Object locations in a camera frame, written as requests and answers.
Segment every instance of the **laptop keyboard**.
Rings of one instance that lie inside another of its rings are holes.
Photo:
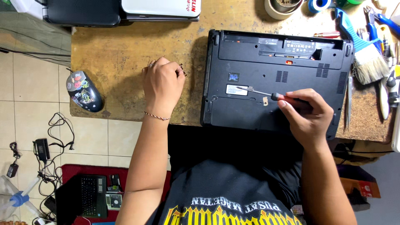
[[[82,214],[87,216],[97,216],[97,178],[82,178]]]

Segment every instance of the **blue handle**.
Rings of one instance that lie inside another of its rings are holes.
[[[378,38],[378,33],[376,32],[375,24],[368,23],[367,27],[368,27],[368,31],[370,32],[370,40],[377,39]],[[381,40],[377,41],[377,42],[374,42],[374,45],[375,45],[375,48],[378,50],[379,54],[382,54],[382,49],[381,49],[380,43],[382,43]]]
[[[393,22],[392,20],[386,18],[384,15],[382,14],[378,14],[378,20],[383,23],[386,24],[392,31],[393,33],[397,36],[400,37],[400,26],[398,26],[395,22]]]
[[[354,48],[356,52],[360,51],[361,49],[367,47],[371,43],[361,39],[353,28],[351,24],[350,18],[348,15],[341,9],[335,9],[335,17],[336,19],[339,18],[339,27],[346,33],[346,35],[353,41]]]

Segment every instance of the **brush bristles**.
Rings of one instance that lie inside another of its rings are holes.
[[[373,44],[356,52],[354,55],[354,69],[361,84],[369,84],[380,80],[389,73],[386,61],[379,54]]]

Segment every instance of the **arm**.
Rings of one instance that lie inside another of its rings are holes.
[[[290,130],[304,147],[304,212],[312,224],[357,224],[325,138],[333,109],[312,89],[287,92],[286,95],[306,100],[313,107],[311,113],[300,115],[289,103],[278,101],[278,106],[290,122]]]
[[[169,118],[182,93],[185,76],[176,62],[163,57],[151,64],[155,65],[142,70],[146,112]],[[143,225],[160,204],[167,167],[168,123],[169,120],[144,116],[117,225]]]

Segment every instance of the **tape roll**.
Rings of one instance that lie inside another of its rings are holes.
[[[308,9],[312,13],[319,13],[327,9],[332,0],[309,0]]]
[[[271,0],[265,0],[264,7],[265,11],[267,11],[268,15],[270,15],[272,18],[276,20],[285,20],[289,18],[296,10],[300,8],[302,5],[303,0],[299,2],[299,4],[294,8],[294,10],[290,12],[278,12],[271,4]]]

